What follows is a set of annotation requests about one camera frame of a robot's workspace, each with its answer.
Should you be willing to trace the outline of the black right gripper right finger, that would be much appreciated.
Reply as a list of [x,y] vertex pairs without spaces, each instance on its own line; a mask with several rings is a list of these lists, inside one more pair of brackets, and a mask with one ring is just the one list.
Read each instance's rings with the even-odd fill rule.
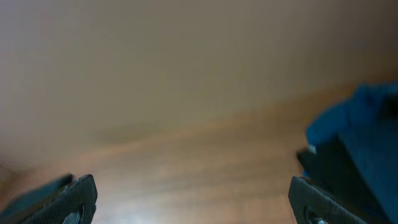
[[362,216],[355,210],[348,210],[331,194],[304,177],[292,177],[288,198],[299,224],[367,224],[370,222],[368,217]]

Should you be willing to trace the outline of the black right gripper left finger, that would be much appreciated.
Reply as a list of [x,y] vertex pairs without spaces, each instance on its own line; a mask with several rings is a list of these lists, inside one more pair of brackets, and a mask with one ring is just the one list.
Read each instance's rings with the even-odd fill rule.
[[91,174],[74,178],[57,198],[20,223],[3,224],[91,224],[98,191]]

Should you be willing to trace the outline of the black shorts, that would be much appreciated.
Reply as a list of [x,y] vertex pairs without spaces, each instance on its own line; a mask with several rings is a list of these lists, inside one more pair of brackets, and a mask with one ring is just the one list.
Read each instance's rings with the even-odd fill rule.
[[20,223],[46,203],[57,198],[63,189],[72,183],[72,174],[63,175],[43,186],[30,190],[15,199],[1,212],[1,223]]

